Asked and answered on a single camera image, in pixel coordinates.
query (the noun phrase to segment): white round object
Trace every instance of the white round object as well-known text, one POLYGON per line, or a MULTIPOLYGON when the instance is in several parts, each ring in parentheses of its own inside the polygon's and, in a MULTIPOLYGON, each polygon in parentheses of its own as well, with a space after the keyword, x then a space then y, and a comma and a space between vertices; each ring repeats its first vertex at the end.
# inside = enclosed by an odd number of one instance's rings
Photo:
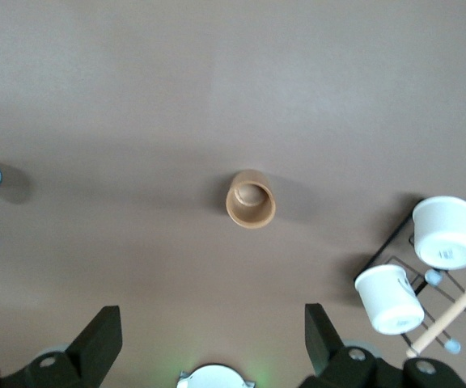
POLYGON ((433 268, 466 267, 466 201, 434 196, 413 210, 414 250, 433 268))
POLYGON ((408 282, 405 270, 385 264, 367 269, 355 280, 362 304, 373 328, 396 335, 417 328, 424 310, 408 282))
POLYGON ((206 365, 195 370, 177 383, 177 388, 247 388, 254 383, 246 382, 242 376, 225 365, 206 365))

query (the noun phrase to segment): brown cup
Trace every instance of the brown cup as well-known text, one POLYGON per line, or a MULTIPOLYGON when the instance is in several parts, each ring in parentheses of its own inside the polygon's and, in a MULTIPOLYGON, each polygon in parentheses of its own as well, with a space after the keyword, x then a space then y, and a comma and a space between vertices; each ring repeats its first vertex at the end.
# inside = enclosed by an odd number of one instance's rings
POLYGON ((231 181, 226 209, 231 219, 244 228, 269 224, 276 213, 276 203, 265 175, 256 170, 238 173, 231 181))

